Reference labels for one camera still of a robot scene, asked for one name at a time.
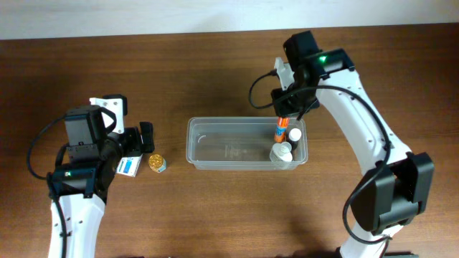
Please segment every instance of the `white bracket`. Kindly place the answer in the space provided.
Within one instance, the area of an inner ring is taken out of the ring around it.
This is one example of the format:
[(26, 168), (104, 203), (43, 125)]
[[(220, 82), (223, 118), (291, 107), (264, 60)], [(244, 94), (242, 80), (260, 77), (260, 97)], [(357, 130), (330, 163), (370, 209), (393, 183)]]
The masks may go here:
[[(108, 109), (109, 111), (115, 113), (116, 115), (116, 127), (112, 132), (114, 133), (124, 133), (124, 121), (123, 121), (123, 100), (122, 99), (99, 99), (92, 97), (89, 99), (91, 105), (98, 105), (103, 108)], [(105, 126), (109, 126), (113, 120), (106, 114), (102, 113), (103, 122)]]
[(284, 63), (284, 61), (282, 61), (282, 57), (276, 57), (274, 68), (276, 69), (279, 76), (282, 90), (287, 90), (288, 86), (295, 82), (295, 79), (293, 79), (293, 71), (290, 68), (290, 64)]
[[(402, 228), (402, 225), (391, 226), (385, 229), (380, 235), (373, 236), (371, 232), (365, 231), (356, 223), (352, 231), (361, 239), (374, 241), (385, 236), (393, 237)], [(385, 244), (386, 242), (381, 242), (379, 244), (362, 244), (352, 237), (349, 237), (341, 246), (339, 252), (343, 258), (380, 258), (381, 253), (384, 251)]]

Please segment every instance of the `transparent plastic container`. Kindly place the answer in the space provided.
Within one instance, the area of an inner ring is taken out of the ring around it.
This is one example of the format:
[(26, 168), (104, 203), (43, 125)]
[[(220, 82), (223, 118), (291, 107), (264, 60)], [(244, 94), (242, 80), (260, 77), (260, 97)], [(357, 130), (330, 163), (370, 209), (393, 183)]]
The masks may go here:
[(188, 122), (186, 159), (197, 169), (292, 170), (308, 160), (306, 124), (290, 119), (287, 132), (302, 132), (293, 161), (270, 160), (278, 118), (192, 118)]

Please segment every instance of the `bottle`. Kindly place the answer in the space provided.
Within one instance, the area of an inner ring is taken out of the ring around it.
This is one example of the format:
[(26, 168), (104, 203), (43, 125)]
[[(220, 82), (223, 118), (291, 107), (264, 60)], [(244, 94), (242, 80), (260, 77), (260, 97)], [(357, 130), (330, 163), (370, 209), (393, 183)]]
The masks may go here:
[(292, 151), (298, 147), (298, 141), (301, 139), (301, 131), (298, 128), (290, 130), (287, 142), (292, 145)]
[(271, 161), (290, 162), (293, 160), (291, 151), (292, 145), (287, 142), (274, 143), (273, 147), (271, 148), (270, 159)]

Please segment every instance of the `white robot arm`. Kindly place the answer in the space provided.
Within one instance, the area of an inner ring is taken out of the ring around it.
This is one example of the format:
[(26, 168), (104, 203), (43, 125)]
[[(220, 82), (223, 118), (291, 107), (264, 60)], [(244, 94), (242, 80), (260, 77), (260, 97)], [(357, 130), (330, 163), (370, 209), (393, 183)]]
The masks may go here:
[[(300, 119), (319, 103), (325, 106), (349, 141), (364, 176), (350, 203), (357, 223), (335, 257), (383, 257), (388, 240), (382, 240), (391, 239), (425, 210), (433, 162), (426, 153), (414, 155), (385, 123), (345, 51), (322, 52), (310, 32), (293, 35), (285, 42), (284, 50), (289, 63), (278, 57), (275, 70), (268, 73), (277, 75), (281, 85), (271, 92), (276, 115)], [(254, 106), (251, 92), (252, 88), (249, 99)], [(387, 148), (387, 163), (381, 164)]]
[[(126, 97), (106, 95), (103, 99), (91, 98), (90, 102), (92, 105), (68, 110), (45, 127), (27, 154), (29, 171), (47, 181), (52, 199), (49, 258), (94, 257), (108, 187), (116, 171), (136, 169), (142, 154), (154, 151), (151, 123), (140, 122), (141, 132), (137, 127), (124, 128)], [(30, 166), (32, 148), (60, 120), (65, 121), (69, 142), (57, 154), (54, 173), (46, 178), (38, 176)], [(66, 151), (70, 162), (62, 164)]]

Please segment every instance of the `white cap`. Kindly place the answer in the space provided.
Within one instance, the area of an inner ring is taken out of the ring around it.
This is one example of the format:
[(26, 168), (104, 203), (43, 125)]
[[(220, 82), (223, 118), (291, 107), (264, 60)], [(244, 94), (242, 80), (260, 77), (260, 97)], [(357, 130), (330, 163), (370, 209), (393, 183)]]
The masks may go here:
[(292, 145), (288, 142), (283, 142), (280, 144), (280, 151), (283, 153), (289, 153), (292, 151)]
[(290, 130), (290, 132), (288, 133), (288, 138), (289, 138), (291, 141), (300, 140), (300, 138), (301, 138), (301, 131), (300, 131), (300, 129), (294, 128), (294, 129)]
[(284, 142), (284, 143), (275, 143), (273, 145), (274, 154), (282, 161), (292, 161), (292, 145)]

